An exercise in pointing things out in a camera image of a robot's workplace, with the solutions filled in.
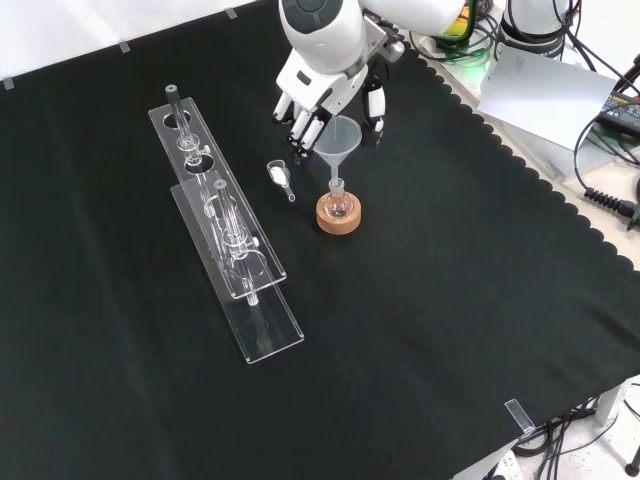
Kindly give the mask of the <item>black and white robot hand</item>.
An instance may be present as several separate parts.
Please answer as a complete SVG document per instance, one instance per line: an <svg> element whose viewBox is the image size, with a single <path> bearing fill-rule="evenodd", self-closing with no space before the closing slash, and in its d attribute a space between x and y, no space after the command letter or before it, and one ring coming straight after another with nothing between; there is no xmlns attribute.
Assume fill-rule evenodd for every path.
<svg viewBox="0 0 640 480"><path fill-rule="evenodd" d="M288 124L287 142L298 158L310 155L331 119L337 117L357 94L365 116L361 125L364 145L377 144L383 135L386 97L383 82L365 65L353 77L346 73L322 74L309 67L293 50L277 76L281 95L272 119Z"/></svg>

